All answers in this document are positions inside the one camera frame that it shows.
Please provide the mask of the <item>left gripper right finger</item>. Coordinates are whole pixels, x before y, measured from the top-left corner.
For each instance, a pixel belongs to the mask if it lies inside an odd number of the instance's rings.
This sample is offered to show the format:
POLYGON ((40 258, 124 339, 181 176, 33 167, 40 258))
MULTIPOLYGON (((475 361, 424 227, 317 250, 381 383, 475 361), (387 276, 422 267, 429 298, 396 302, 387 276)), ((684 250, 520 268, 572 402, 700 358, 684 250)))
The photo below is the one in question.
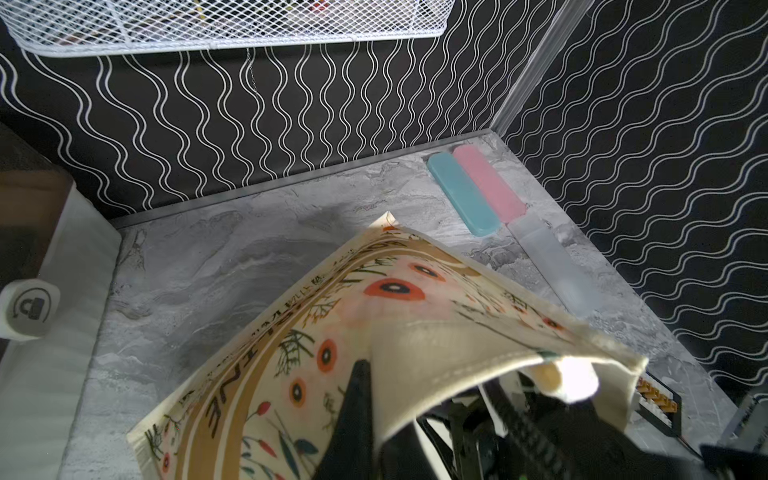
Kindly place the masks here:
POLYGON ((380 449, 379 477, 384 480, 436 480, 413 423, 403 427, 380 449))

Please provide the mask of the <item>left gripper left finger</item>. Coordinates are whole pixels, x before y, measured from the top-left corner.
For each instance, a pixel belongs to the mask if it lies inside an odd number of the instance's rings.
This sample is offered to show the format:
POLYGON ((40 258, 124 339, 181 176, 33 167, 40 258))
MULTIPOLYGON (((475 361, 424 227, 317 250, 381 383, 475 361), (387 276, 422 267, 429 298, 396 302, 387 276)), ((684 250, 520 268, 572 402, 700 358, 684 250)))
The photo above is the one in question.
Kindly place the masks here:
POLYGON ((339 418, 315 480, 371 479, 374 439, 371 367, 358 360, 352 369, 339 418))

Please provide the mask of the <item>cream canvas tote bag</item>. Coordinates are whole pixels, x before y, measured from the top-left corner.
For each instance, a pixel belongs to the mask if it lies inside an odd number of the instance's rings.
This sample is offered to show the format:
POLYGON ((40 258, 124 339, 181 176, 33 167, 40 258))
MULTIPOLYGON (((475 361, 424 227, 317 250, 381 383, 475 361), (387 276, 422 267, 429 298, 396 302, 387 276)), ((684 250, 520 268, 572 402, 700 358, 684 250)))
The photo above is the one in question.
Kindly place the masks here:
POLYGON ((129 434, 146 479, 312 479, 354 364, 371 367, 374 452, 503 375, 592 399, 626 425, 647 359, 384 214, 294 284, 129 434))

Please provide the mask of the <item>translucent clear pencil case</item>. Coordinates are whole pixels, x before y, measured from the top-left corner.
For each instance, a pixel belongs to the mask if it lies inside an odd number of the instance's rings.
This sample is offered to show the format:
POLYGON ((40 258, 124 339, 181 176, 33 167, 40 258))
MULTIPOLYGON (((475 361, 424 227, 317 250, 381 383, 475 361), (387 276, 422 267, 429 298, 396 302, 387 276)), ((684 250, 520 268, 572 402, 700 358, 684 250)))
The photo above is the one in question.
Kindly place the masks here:
POLYGON ((507 228, 572 315, 584 318, 600 306, 590 279, 537 215, 527 213, 507 228))

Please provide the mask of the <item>teal translucent pencil case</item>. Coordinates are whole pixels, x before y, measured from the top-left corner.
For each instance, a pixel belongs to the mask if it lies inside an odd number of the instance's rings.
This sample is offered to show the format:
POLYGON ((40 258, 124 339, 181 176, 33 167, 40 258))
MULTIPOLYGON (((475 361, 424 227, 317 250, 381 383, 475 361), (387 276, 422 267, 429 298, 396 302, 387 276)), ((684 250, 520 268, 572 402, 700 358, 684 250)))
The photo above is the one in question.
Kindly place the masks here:
POLYGON ((500 228, 497 214, 454 156, 434 154, 428 158, 427 168, 474 236, 486 237, 500 228))

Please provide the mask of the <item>pink pencil case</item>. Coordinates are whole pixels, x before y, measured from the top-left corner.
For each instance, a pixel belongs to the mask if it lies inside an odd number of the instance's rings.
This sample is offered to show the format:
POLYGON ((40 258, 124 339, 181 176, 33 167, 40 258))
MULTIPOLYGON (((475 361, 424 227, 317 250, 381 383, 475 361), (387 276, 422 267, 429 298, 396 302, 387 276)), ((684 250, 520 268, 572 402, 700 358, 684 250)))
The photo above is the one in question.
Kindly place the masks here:
POLYGON ((526 215, 525 203, 477 147, 469 144, 461 145, 456 147, 452 154, 502 223, 508 224, 526 215))

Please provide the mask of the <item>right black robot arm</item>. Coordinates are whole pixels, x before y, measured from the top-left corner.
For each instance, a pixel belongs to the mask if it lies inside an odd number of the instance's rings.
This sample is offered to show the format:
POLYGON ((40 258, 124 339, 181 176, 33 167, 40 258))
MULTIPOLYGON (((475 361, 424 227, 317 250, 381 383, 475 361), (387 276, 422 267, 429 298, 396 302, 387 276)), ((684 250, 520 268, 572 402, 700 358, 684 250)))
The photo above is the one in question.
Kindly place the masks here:
POLYGON ((602 421, 589 401, 531 397, 516 407, 499 380, 470 405, 446 402, 413 427, 412 479, 764 479, 767 457, 702 445, 688 460, 644 451, 602 421))

